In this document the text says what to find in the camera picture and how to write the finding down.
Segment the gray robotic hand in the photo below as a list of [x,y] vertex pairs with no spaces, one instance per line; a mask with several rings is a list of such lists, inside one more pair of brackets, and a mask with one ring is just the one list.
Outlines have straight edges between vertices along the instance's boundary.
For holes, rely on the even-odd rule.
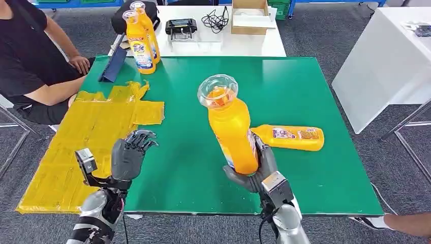
[[229,165],[223,167],[226,176],[238,185],[253,193],[263,191],[261,182],[277,171],[277,163],[271,147],[264,144],[260,137],[255,135],[256,149],[258,150],[259,168],[252,176],[236,173]]
[[125,140],[118,139],[112,148],[111,173],[115,180],[133,180],[141,172],[146,150],[153,145],[156,135],[147,130],[132,132]]
[[253,135],[256,139],[256,149],[258,150],[258,170],[255,174],[247,176],[239,174],[229,165],[225,165],[223,170],[227,178],[250,192],[259,193],[261,197],[268,196],[275,207],[281,207],[283,203],[291,202],[302,219],[299,204],[290,189],[288,181],[278,172],[277,162],[271,147],[263,143],[262,139],[256,134]]

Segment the tide bottle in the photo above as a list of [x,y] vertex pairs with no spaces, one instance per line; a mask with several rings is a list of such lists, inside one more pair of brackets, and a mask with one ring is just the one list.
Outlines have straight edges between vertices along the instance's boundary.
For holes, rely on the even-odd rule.
[[198,88],[199,102],[208,108],[212,128],[230,167],[250,175],[258,168],[256,140],[250,130],[247,105],[238,99],[238,83],[228,75],[213,75]]
[[261,125],[252,131],[274,147],[318,151],[325,143],[322,129],[316,127]]
[[151,19],[145,12],[145,4],[141,1],[135,1],[130,4],[130,9],[138,12],[138,21],[147,32],[147,37],[151,45],[154,62],[157,64],[160,61],[159,45],[157,43],[156,34],[154,33],[154,26]]
[[152,74],[156,63],[151,53],[151,46],[146,31],[138,22],[138,13],[134,10],[125,11],[122,15],[127,24],[127,40],[135,58],[136,66],[141,74]]

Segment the clear plastic cap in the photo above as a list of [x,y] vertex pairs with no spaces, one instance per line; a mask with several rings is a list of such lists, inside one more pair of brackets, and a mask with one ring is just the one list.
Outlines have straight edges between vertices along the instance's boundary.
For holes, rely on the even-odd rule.
[[139,14],[141,14],[141,11],[145,11],[145,3],[141,1],[134,1],[130,4],[130,9],[137,11]]
[[127,10],[122,14],[122,18],[126,23],[137,23],[138,13],[135,10]]
[[229,75],[213,75],[198,88],[199,102],[207,108],[222,108],[238,94],[238,83]]

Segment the person's arm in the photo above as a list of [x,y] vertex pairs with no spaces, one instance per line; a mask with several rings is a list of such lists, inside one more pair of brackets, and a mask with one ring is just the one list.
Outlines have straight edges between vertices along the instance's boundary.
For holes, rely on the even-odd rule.
[[90,69],[90,62],[88,59],[79,54],[78,50],[63,29],[48,16],[46,16],[45,31],[62,48],[69,58],[69,63],[73,65],[79,73],[87,74]]
[[431,212],[404,216],[389,213],[385,214],[383,221],[393,230],[409,235],[431,238]]
[[47,106],[52,106],[65,101],[70,96],[76,94],[79,91],[79,88],[81,87],[85,77],[86,76],[83,76],[76,80],[66,81],[50,86],[43,85],[31,93],[24,94],[24,96]]

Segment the person's leg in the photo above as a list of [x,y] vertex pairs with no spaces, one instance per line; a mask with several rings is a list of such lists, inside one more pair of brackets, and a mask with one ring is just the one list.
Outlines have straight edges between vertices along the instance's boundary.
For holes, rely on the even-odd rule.
[[409,235],[431,237],[431,212],[403,216],[389,213],[383,220],[390,229]]
[[386,213],[377,218],[350,218],[374,230],[396,230],[405,234],[431,237],[431,212],[414,215],[393,215]]
[[65,100],[53,106],[33,104],[30,108],[17,111],[29,121],[42,125],[58,125],[63,120],[68,109],[69,100]]
[[94,60],[96,59],[96,57],[90,57],[88,58],[88,61],[90,62],[90,69],[93,66]]
[[68,101],[68,106],[69,106],[69,108],[70,108],[70,106],[72,105],[73,101],[75,100],[76,95],[78,95],[78,94],[72,95],[72,96],[69,98],[69,101]]

